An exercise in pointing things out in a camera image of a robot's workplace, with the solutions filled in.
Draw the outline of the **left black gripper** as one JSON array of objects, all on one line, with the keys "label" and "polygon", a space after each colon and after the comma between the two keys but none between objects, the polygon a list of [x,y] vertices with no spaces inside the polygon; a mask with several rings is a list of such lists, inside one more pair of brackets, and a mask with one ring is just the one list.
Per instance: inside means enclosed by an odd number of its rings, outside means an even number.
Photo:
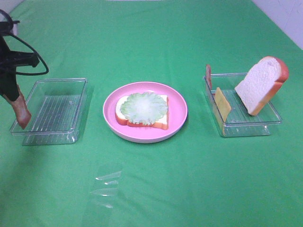
[{"label": "left black gripper", "polygon": [[18,66],[36,67],[39,63],[38,56],[30,52],[18,52],[9,49],[3,36],[0,37],[0,70],[8,71],[0,74],[0,95],[9,101],[16,101],[19,97],[15,73]]}]

